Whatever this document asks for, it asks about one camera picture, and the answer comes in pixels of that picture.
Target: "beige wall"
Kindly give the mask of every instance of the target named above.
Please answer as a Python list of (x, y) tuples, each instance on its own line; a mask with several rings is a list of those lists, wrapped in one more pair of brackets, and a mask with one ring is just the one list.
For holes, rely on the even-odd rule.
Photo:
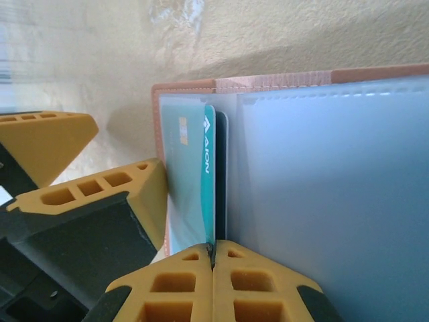
[(101, 129), (60, 180), (154, 156), (154, 83), (429, 61), (422, 0), (2, 6), (18, 104), (91, 113)]

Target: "stitching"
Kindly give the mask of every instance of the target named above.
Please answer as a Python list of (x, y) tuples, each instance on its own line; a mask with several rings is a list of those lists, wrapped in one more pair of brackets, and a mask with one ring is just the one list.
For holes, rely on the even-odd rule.
[(195, 91), (195, 90), (213, 90), (213, 89), (297, 89), (302, 87), (321, 87), (334, 84), (322, 85), (270, 85), (270, 86), (231, 86), (231, 87), (192, 87), (189, 89), (156, 89), (157, 92), (174, 92), (174, 91)]

